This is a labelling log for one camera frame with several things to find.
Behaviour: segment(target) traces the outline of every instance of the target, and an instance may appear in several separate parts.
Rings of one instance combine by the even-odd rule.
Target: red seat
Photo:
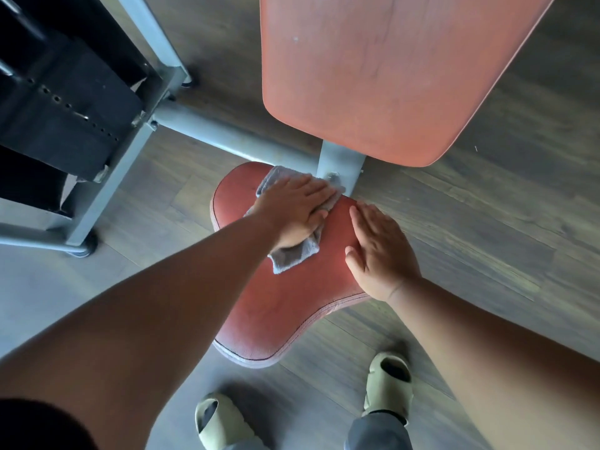
[[[552,0],[260,0],[263,99],[282,122],[427,166]]]
[[[247,162],[221,181],[211,201],[215,230],[244,216],[271,167]],[[274,275],[265,258],[214,341],[221,353],[248,367],[272,365],[315,320],[368,298],[345,262],[346,246],[358,247],[349,216],[354,203],[341,197],[326,220],[320,252],[302,264]]]

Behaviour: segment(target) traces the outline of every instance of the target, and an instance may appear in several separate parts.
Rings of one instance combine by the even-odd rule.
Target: pants
[[[230,445],[226,450],[269,450],[258,437]],[[409,433],[395,416],[371,413],[352,422],[344,450],[412,450]]]

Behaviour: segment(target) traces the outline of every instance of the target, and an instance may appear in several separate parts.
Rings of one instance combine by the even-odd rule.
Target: hand
[[[314,210],[335,192],[327,181],[310,174],[282,178],[260,195],[250,213],[274,227],[278,239],[273,249],[290,248],[302,243],[325,222],[328,212]]]
[[[346,247],[346,264],[367,294],[388,301],[405,281],[422,278],[415,252],[394,219],[363,202],[350,208],[350,218],[362,252]]]

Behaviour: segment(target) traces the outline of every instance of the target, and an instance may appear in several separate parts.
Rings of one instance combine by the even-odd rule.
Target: red leather upholstery
[[[211,201],[215,230],[244,216],[271,167],[247,162],[221,181]],[[248,367],[272,365],[314,321],[368,298],[344,260],[346,246],[358,247],[349,216],[354,202],[342,196],[335,205],[318,254],[279,275],[265,258],[214,340],[221,353]]]
[[[263,99],[282,122],[427,166],[552,0],[260,0]]]

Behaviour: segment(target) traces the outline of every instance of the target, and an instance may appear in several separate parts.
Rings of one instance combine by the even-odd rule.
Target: towel
[[[269,189],[272,185],[275,184],[280,178],[284,177],[295,177],[301,175],[300,172],[296,170],[289,169],[283,166],[274,166],[269,173],[267,173],[266,177],[259,185],[258,189],[256,189],[256,196],[260,197],[260,195]],[[340,185],[340,178],[337,175],[332,175],[327,178],[329,183],[331,183],[336,189],[337,192],[326,200],[324,204],[318,207],[318,210],[324,209],[326,211],[330,211],[336,202],[340,199],[342,193],[346,190],[343,186]],[[291,248],[281,248],[274,250],[271,254],[269,254],[269,258],[273,262],[273,273],[278,275],[286,270],[289,270],[295,265],[298,265],[306,258],[312,256],[313,254],[317,254],[319,252],[319,241],[321,240],[321,233],[323,232],[323,224],[317,227],[317,229],[304,240],[299,245],[296,245]]]

